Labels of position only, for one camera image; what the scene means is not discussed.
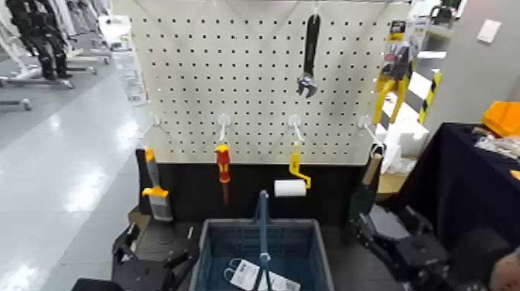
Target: black table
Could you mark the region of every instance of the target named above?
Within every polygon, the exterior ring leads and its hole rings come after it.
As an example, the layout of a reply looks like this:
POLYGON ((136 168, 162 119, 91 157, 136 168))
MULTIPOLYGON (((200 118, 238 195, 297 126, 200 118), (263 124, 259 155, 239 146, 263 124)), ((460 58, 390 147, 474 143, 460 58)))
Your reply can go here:
POLYGON ((520 164, 475 148, 474 126, 440 126, 395 198, 395 209, 408 204, 425 215, 447 248, 477 228, 494 229, 520 245, 520 180, 510 174, 520 164))

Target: screwdriver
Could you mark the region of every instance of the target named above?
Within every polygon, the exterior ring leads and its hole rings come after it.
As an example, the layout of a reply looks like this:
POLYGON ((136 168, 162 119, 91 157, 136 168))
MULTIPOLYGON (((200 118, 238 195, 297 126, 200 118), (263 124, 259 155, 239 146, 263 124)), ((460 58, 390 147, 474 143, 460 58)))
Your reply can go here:
POLYGON ((229 147, 227 145, 219 145, 217 147, 217 165, 218 165, 218 180, 222 183, 222 195, 224 198, 224 205, 229 204, 229 187, 228 183, 231 180, 229 175, 229 147))

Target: plastic basket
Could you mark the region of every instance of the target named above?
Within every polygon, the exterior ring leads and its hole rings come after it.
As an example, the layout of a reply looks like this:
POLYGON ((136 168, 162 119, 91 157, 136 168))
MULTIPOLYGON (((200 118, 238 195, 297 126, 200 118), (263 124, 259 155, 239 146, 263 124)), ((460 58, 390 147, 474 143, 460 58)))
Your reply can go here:
MULTIPOLYGON (((208 219, 200 237, 200 259, 190 291, 240 290, 223 271, 232 258, 260 265, 260 230, 250 219, 208 219)), ((272 272, 301 284, 300 291, 334 291, 320 225, 315 220, 271 220, 267 242, 272 272)))

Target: pegboard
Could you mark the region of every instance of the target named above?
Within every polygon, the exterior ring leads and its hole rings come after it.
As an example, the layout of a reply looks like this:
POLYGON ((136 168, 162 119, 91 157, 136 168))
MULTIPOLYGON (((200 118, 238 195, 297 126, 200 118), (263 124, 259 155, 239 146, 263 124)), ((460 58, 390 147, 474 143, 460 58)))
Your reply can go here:
POLYGON ((114 0, 132 32, 152 109, 161 125, 146 140, 162 163, 214 163, 218 116, 231 117, 233 163, 287 163, 299 127, 304 164, 365 164, 371 114, 393 19, 402 2, 321 2, 317 93, 296 93, 306 21, 315 2, 114 0))

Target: paint roller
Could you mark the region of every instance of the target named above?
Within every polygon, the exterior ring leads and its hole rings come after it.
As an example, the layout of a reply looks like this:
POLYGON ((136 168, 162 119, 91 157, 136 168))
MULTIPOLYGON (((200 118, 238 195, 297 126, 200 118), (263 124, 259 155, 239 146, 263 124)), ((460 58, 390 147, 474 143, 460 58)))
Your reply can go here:
POLYGON ((299 172, 299 150, 295 149, 291 152, 291 160, 289 161, 289 172, 301 178, 301 180, 276 180, 275 196, 276 197, 301 197, 306 195, 307 189, 310 189, 310 177, 299 172))

